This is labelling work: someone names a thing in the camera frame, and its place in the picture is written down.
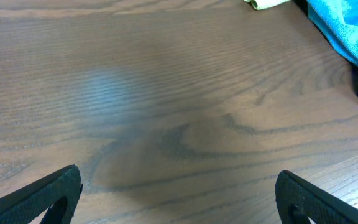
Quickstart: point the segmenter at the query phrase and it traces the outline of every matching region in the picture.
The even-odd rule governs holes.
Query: light green towel
[[[244,0],[246,2],[251,2],[251,5],[256,10],[267,9],[274,7],[281,3],[285,3],[290,0]]]

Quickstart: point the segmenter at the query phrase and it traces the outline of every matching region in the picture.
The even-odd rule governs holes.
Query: wood grain
[[[358,207],[357,82],[292,2],[0,0],[0,197],[76,164],[73,223],[278,223],[285,169]]]

